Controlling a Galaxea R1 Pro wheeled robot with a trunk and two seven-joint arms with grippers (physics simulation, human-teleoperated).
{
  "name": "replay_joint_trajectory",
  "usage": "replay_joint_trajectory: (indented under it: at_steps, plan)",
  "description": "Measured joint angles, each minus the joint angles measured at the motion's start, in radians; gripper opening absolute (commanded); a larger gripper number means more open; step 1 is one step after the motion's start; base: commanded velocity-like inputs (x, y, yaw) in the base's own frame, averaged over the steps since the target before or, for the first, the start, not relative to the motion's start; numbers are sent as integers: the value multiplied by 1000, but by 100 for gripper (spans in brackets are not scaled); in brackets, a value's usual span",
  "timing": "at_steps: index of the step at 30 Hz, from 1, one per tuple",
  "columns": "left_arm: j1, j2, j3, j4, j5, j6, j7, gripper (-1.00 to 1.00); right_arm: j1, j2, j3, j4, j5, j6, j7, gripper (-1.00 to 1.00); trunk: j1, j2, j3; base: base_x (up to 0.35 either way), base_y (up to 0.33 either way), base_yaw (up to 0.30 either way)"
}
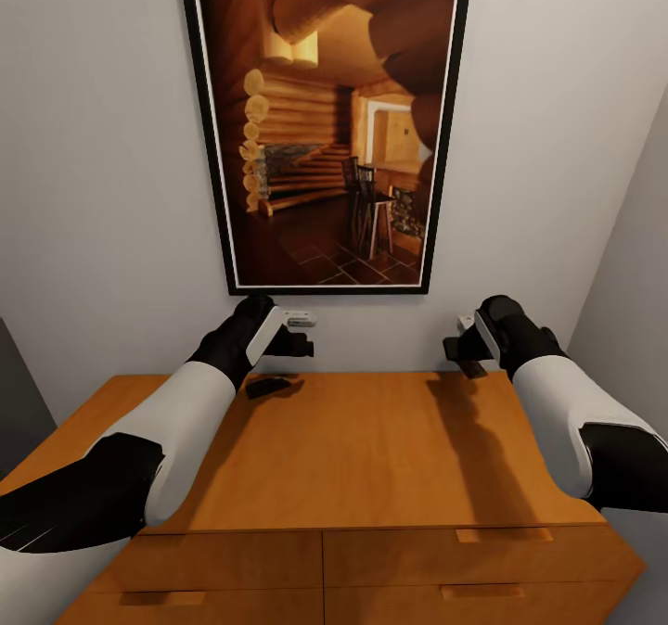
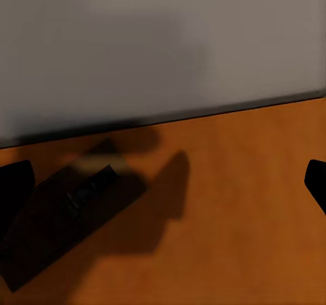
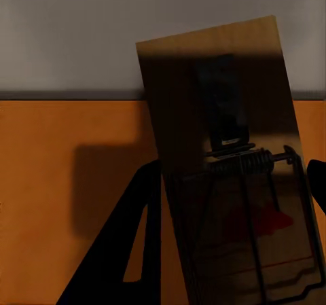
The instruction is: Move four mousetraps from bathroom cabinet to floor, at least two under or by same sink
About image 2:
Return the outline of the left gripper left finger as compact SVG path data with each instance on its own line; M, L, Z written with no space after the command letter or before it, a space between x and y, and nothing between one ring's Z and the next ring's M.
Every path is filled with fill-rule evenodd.
M30 160L0 167L0 241L34 187Z

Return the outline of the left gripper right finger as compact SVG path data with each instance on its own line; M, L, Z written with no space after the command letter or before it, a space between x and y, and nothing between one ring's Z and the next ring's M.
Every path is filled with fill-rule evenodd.
M326 214L326 162L310 160L304 183Z

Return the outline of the mousetrap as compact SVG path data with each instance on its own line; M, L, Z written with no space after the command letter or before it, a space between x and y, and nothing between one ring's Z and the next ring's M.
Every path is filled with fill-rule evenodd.
M83 242L147 189L109 139L30 192L0 241L12 293Z

